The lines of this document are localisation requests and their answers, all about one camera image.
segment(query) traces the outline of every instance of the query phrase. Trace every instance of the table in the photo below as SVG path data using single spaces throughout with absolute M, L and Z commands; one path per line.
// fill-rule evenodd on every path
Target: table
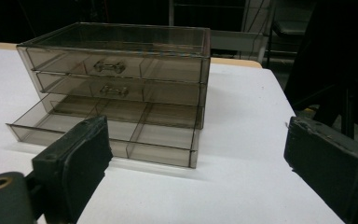
M 38 101 L 0 49 L 0 173 L 29 174 L 44 149 L 5 125 Z M 269 70 L 212 63 L 197 169 L 114 158 L 78 223 L 342 223 L 283 158 L 293 115 Z

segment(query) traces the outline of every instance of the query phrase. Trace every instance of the transparent plastic drawer unit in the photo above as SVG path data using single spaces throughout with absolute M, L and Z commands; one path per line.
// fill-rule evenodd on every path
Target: transparent plastic drawer unit
M 49 145 L 106 115 L 114 156 L 195 168 L 210 30 L 76 23 L 17 46 L 41 101 L 9 124 Z

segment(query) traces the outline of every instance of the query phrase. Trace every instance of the white tabletop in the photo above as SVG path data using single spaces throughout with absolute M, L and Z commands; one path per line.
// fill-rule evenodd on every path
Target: white tabletop
M 27 175 L 44 148 L 5 125 L 38 100 L 18 53 L 0 49 L 0 173 Z M 211 64 L 197 169 L 113 159 L 78 223 L 342 223 L 283 158 L 293 115 L 269 70 Z

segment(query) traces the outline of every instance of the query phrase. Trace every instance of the floor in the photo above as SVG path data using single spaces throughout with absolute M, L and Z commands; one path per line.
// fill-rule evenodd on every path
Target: floor
M 271 71 L 274 73 L 275 77 L 278 79 L 279 83 L 281 84 L 281 87 L 284 89 L 287 79 L 289 78 L 290 70 L 293 66 L 293 59 L 272 59 L 270 62 Z M 306 110 L 306 111 L 295 111 L 296 115 L 303 118 L 309 118 L 311 119 L 314 115 L 314 111 L 312 110 Z M 333 129 L 340 131 L 341 125 L 340 125 L 341 119 L 340 117 L 337 118 L 336 122 L 333 124 Z M 355 135 L 354 140 L 358 142 L 358 125 L 355 124 Z

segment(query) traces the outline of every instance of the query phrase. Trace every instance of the smoky translucent storage box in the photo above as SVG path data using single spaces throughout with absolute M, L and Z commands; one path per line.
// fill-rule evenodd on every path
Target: smoky translucent storage box
M 210 67 L 210 30 L 75 23 L 21 43 L 41 101 L 9 127 L 49 145 L 106 115 L 114 156 L 195 168 Z

